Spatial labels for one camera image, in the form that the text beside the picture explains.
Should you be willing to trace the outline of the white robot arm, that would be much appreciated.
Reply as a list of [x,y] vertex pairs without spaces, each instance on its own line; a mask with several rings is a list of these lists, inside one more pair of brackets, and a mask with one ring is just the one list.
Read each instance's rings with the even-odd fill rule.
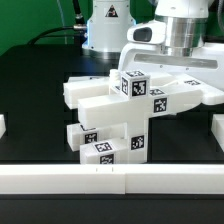
[[224,43],[205,40],[209,7],[224,0],[155,0],[154,19],[132,26],[118,69],[186,73],[224,90]]

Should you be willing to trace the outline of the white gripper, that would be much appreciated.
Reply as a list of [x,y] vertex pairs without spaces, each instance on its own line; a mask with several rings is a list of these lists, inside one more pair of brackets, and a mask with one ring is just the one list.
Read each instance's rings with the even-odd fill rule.
[[224,44],[206,43],[194,48],[191,56],[160,53],[158,45],[127,44],[120,55],[120,71],[185,73],[224,91]]

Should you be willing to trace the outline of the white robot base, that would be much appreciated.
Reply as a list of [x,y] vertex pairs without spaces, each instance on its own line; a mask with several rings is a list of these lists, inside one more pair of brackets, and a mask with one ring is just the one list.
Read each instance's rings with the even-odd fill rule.
[[84,55],[100,59],[118,59],[127,44],[127,31],[136,24],[130,13],[130,0],[93,0],[93,12],[87,21]]

